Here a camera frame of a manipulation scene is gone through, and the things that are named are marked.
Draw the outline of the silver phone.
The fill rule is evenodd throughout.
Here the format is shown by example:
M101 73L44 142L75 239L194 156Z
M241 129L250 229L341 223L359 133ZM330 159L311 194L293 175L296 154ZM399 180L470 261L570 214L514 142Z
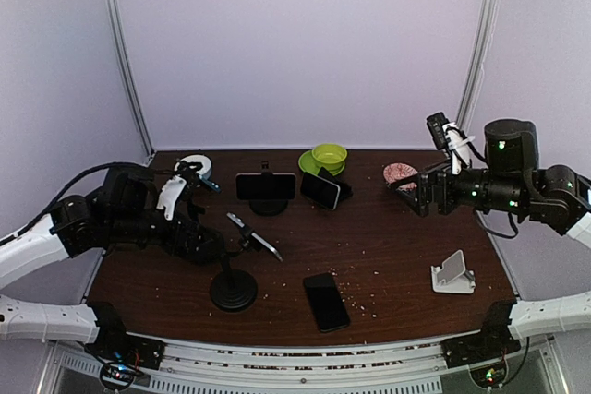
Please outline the silver phone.
M283 256L278 249L265 240L258 232L256 232L250 225L244 223L233 212L227 212L226 217L237 228L240 238L238 244L240 251L260 251L265 249L269 251L279 262L283 262Z

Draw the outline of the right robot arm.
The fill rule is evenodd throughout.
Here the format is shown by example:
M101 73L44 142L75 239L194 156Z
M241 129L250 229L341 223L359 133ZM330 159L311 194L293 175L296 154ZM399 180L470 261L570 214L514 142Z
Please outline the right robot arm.
M445 160L421 172L392 179L390 189L420 217L431 209L448 215L460 207L478 217L506 214L512 233L500 233L502 244L516 239L518 224L527 222L525 258L556 246L590 246L590 180L572 168L539 165L534 123L500 119L484 128L485 151L443 113L428 117L436 149ZM590 291L559 296L555 290L537 290L536 300L522 295L498 301L488 310L479 331L442 342L448 367L476 364L517 352L523 340L553 333L590 328Z

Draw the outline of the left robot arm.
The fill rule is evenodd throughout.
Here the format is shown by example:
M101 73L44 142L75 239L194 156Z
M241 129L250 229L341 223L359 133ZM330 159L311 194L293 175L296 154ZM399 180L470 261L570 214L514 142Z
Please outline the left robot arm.
M3 287L47 265L115 245L158 245L194 264L217 258L222 235L199 222L192 201L199 186L220 186L199 162L180 161L163 172L131 162L109 162L79 173L32 221L1 241ZM162 187L154 180L167 176ZM69 340L114 361L134 353L132 339L108 303L57 305L1 299L2 340Z

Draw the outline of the tall black phone stand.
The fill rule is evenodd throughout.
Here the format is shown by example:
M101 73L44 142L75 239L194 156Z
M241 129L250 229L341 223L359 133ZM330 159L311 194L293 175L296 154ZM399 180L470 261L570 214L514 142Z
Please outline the tall black phone stand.
M204 188L209 189L208 187L206 187L204 185L199 185L199 184L187 182L187 186L186 186L183 194L180 197L180 199L185 202L185 205L186 205L187 202L193 202L193 196L194 196L195 190L198 187L204 187ZM223 238L222 233L219 232L218 230L216 230L216 231L217 231L217 238L219 238L219 237L222 237Z

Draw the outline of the blue phone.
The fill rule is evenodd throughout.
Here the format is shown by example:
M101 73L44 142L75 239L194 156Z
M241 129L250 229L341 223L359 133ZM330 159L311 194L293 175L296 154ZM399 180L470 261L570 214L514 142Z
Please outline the blue phone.
M210 179L205 179L201 177L198 173L192 170L186 163L182 163L180 169L177 171L182 177L187 177L186 181L190 183L195 183L199 185L204 185L208 187L210 190L220 193L222 191L221 187L213 182Z

